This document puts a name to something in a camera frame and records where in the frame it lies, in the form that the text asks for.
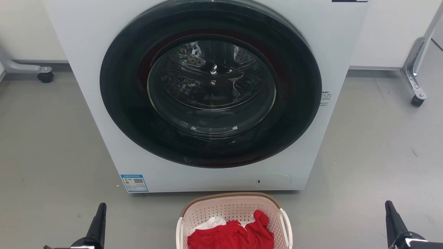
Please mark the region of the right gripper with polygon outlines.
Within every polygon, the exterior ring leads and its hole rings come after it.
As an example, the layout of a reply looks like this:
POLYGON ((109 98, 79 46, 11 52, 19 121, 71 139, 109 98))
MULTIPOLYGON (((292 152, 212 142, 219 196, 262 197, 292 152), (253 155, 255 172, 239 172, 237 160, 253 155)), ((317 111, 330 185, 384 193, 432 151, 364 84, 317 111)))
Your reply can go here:
POLYGON ((385 202, 387 243, 390 249, 442 249, 442 242, 431 242, 409 232, 392 201, 385 202))

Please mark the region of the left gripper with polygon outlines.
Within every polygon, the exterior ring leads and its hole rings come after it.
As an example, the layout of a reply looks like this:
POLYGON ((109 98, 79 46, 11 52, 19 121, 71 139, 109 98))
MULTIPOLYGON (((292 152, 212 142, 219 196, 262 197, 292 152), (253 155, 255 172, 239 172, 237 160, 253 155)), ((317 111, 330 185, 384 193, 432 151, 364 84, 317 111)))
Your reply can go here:
POLYGON ((104 249, 106 238, 106 212, 107 205, 104 202, 100 203, 87 232, 87 236, 75 241, 70 247, 57 249, 104 249))

